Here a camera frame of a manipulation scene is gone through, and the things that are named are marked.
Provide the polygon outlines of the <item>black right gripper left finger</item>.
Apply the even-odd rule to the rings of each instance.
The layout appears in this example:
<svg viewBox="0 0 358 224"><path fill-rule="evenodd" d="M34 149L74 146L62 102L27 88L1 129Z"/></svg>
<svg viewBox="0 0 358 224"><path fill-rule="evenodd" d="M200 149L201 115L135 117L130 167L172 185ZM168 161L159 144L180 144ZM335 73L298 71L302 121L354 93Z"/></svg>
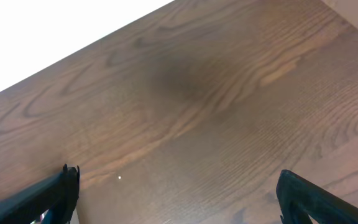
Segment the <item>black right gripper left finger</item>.
<svg viewBox="0 0 358 224"><path fill-rule="evenodd" d="M48 177L0 202L0 224L70 223L79 199L80 168L64 165Z"/></svg>

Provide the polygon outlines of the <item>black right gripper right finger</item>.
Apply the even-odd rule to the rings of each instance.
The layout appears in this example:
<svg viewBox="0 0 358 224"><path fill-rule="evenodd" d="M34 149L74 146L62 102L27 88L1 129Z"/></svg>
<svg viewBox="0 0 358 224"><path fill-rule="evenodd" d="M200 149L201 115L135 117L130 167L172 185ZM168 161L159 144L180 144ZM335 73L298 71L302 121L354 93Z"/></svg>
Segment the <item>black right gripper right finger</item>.
<svg viewBox="0 0 358 224"><path fill-rule="evenodd" d="M276 194L283 224L358 224L358 208L300 177L282 170Z"/></svg>

